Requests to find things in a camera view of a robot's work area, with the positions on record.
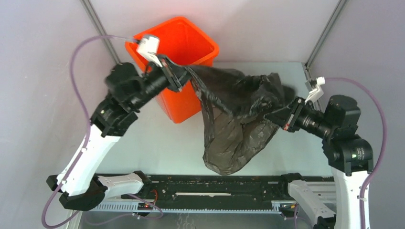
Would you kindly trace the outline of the black plastic trash bag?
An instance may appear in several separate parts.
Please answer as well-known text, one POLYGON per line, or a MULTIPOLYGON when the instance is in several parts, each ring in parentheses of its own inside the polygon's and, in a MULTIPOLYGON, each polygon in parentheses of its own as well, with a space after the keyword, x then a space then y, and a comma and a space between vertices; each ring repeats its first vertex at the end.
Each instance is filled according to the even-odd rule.
POLYGON ((241 170, 278 131, 265 114, 288 105, 296 90, 278 73, 247 75, 233 68, 189 67, 204 124, 205 166, 227 176, 241 170))

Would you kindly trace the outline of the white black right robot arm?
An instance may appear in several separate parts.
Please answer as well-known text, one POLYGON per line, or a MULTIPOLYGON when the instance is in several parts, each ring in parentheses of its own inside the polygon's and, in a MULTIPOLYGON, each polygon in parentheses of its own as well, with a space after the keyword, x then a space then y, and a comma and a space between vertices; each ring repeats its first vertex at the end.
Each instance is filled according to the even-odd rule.
POLYGON ((327 208, 303 180, 285 181, 277 187, 281 198, 296 200, 315 229, 369 228, 368 210, 360 205, 368 196, 361 191, 368 188, 365 180, 373 170, 373 150, 356 133, 360 115, 356 100, 334 95, 324 112, 297 97, 288 106, 264 116, 285 131, 304 130, 322 140, 322 151, 333 173, 336 210, 327 208))

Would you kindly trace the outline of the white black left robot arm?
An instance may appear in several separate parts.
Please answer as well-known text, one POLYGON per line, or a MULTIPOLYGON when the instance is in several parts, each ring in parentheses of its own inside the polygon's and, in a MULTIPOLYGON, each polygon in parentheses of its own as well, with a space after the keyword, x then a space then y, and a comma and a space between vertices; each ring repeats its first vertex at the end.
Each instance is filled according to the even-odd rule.
POLYGON ((151 180, 141 171, 113 176, 96 170, 144 105, 165 89, 178 92, 191 79, 189 66, 175 64, 165 55, 158 60, 160 65, 150 62, 143 74, 129 62, 119 63, 105 78, 108 92, 89 117, 83 144, 65 171, 46 180, 51 190, 61 193, 65 209, 89 211, 108 198, 150 195, 151 180))

